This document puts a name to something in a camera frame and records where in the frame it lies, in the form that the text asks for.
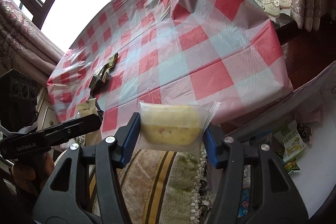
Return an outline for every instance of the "blue snack package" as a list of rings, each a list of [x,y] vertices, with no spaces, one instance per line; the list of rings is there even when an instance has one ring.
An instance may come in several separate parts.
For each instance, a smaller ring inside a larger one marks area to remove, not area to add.
[[[241,192],[240,206],[238,210],[238,217],[244,216],[249,210],[250,188],[244,189]]]

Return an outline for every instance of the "checkered tablecloth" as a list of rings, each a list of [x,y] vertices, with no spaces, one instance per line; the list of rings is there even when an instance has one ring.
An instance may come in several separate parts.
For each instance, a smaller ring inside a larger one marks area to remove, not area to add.
[[[94,71],[116,52],[112,79],[97,94],[103,137],[128,122],[137,100],[219,101],[219,123],[293,89],[272,22],[253,0],[112,0],[48,80],[60,121],[88,99]]]

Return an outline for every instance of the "human hand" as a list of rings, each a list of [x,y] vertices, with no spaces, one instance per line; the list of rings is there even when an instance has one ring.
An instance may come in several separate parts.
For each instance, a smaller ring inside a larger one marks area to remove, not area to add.
[[[49,153],[45,153],[45,161],[44,161],[44,170],[46,175],[49,177],[55,168],[53,159],[51,158]],[[25,190],[28,193],[32,193],[30,187],[27,184],[27,180],[33,181],[36,179],[35,170],[28,166],[24,165],[20,162],[16,162],[12,167],[12,174],[14,180],[19,188]],[[41,181],[40,187],[43,188],[46,180]]]

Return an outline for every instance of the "fringe trim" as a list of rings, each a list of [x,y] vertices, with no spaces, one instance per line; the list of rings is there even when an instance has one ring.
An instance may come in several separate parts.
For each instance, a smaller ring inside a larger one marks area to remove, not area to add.
[[[194,189],[192,190],[192,202],[191,202],[191,211],[190,211],[190,220],[189,224],[199,224],[200,223],[200,215],[202,210],[199,205],[201,203],[201,195],[200,188],[202,186],[201,180],[204,180],[204,168],[207,164],[206,161],[207,153],[205,151],[204,145],[201,147],[201,158],[199,159],[199,163],[197,166],[197,173],[194,182]]]

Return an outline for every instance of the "transparent packaging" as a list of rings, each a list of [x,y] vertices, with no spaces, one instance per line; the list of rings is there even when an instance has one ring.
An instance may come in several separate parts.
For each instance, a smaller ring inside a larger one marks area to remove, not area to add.
[[[202,134],[220,105],[160,105],[139,102],[137,148],[192,153],[198,160]]]

